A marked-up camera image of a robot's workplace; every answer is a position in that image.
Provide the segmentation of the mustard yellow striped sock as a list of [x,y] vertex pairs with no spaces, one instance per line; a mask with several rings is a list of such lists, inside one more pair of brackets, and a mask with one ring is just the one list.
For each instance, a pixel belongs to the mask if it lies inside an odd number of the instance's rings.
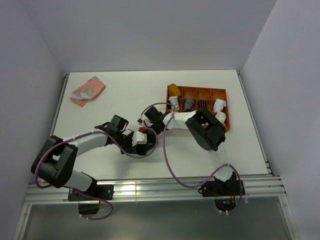
[[172,83],[168,86],[168,96],[169,97],[180,97],[181,96],[181,91],[176,84]]

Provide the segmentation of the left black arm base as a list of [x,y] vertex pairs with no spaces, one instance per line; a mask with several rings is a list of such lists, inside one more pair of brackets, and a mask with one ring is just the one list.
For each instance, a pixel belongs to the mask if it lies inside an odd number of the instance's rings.
[[[90,221],[98,221],[108,218],[114,211],[114,206],[110,202],[113,199],[114,185],[113,184],[96,184],[90,186],[87,191],[80,191],[78,189],[70,189],[67,200],[69,202],[85,202],[85,201],[98,201],[98,203],[86,205],[84,203],[78,204],[78,213],[81,218]],[[104,216],[95,216],[102,205],[110,207],[109,213]]]

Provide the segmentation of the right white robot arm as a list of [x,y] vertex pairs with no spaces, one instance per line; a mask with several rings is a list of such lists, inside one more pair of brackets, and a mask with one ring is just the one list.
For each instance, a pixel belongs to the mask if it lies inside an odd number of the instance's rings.
[[[157,134],[163,133],[164,160],[170,174],[180,185],[191,189],[198,188],[205,185],[213,177],[216,189],[220,194],[227,195],[233,190],[239,174],[230,164],[226,151],[226,128],[207,108],[201,107],[189,112],[176,112],[173,109],[171,112],[162,113],[152,104],[144,109],[140,116],[145,116],[151,122],[150,128]],[[216,166],[214,172],[198,185],[187,185],[180,181],[170,166],[166,151],[166,133],[168,130],[175,129],[188,130],[197,144],[207,151]]]

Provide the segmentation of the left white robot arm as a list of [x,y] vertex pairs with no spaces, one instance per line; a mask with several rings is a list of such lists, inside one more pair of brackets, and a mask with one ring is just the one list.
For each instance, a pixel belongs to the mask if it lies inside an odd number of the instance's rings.
[[158,143],[157,133],[149,127],[141,127],[124,134],[128,121],[114,115],[110,122],[98,125],[93,131],[69,138],[50,136],[31,166],[36,180],[42,179],[48,186],[76,189],[86,200],[98,193],[95,178],[74,169],[77,157],[93,149],[116,145],[121,154],[135,159],[149,156]]

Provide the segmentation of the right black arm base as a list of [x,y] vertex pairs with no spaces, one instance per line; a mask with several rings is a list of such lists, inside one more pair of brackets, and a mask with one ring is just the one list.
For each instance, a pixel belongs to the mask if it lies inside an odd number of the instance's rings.
[[235,180],[229,184],[218,179],[208,181],[198,189],[202,197],[224,197],[215,199],[214,204],[219,211],[229,212],[237,206],[237,197],[245,195],[245,188],[242,180]]

